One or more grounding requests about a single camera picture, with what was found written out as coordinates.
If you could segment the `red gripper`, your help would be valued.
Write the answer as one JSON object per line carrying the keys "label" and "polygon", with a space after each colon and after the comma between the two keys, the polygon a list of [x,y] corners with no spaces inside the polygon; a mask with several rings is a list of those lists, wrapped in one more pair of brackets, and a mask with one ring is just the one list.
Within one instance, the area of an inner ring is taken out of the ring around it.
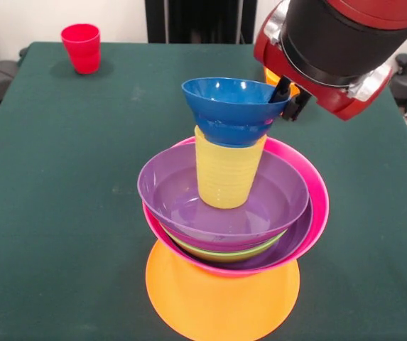
{"label": "red gripper", "polygon": [[[268,103],[288,101],[281,117],[295,121],[314,97],[336,117],[351,119],[389,81],[390,36],[353,21],[334,1],[280,1],[254,46],[254,57],[280,78]],[[289,100],[291,83],[300,92]]]}

